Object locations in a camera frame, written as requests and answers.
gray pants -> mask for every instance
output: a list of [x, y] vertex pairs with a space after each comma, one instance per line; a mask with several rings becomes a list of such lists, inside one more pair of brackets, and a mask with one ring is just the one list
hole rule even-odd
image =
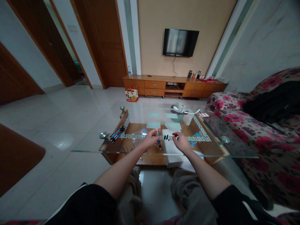
[[[177, 224], [217, 224], [217, 212], [195, 173], [178, 170], [171, 184], [171, 193], [187, 210]], [[118, 199], [116, 224], [135, 224], [135, 216], [141, 208], [141, 184], [137, 171], [133, 170]]]

tv screen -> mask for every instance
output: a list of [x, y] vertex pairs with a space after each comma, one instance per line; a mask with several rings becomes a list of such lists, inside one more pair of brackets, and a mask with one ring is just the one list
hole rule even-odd
[[165, 29], [163, 55], [192, 57], [199, 31]]

shopping bag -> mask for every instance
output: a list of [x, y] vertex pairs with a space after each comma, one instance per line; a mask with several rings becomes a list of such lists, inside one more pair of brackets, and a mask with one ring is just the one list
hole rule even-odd
[[138, 101], [138, 90], [134, 86], [131, 86], [130, 89], [125, 91], [126, 101], [128, 102], [137, 102]]

tv stand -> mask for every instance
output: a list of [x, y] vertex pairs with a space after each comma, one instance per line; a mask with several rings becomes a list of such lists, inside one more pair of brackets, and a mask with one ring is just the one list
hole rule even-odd
[[125, 90], [130, 86], [137, 89], [138, 95], [186, 98], [208, 98], [214, 92], [222, 92], [227, 84], [217, 81], [205, 83], [186, 77], [147, 75], [123, 77]]

black bag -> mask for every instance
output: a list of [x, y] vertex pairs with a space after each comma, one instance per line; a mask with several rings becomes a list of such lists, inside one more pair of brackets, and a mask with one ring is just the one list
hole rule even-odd
[[300, 113], [300, 81], [287, 81], [246, 102], [244, 111], [258, 121], [279, 123]]

